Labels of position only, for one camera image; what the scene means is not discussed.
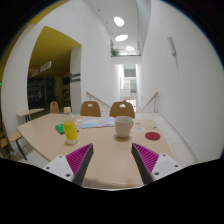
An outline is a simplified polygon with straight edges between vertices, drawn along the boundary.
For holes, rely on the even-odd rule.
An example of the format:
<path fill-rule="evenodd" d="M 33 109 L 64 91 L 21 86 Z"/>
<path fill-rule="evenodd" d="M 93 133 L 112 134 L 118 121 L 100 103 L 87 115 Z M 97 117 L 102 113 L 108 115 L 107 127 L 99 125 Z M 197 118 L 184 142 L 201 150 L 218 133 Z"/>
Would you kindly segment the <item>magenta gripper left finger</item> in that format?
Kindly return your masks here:
<path fill-rule="evenodd" d="M 93 144 L 90 143 L 67 156 L 57 156 L 44 167 L 44 170 L 81 186 L 93 154 Z"/>

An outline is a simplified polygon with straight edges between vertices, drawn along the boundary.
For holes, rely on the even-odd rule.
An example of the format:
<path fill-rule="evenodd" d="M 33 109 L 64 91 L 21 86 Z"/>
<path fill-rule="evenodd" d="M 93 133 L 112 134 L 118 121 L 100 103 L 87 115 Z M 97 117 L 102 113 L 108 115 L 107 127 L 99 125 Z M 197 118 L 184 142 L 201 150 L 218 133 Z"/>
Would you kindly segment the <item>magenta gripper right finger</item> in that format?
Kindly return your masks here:
<path fill-rule="evenodd" d="M 168 154 L 157 154 L 137 143 L 132 144 L 131 153 L 145 185 L 182 169 L 182 166 Z"/>

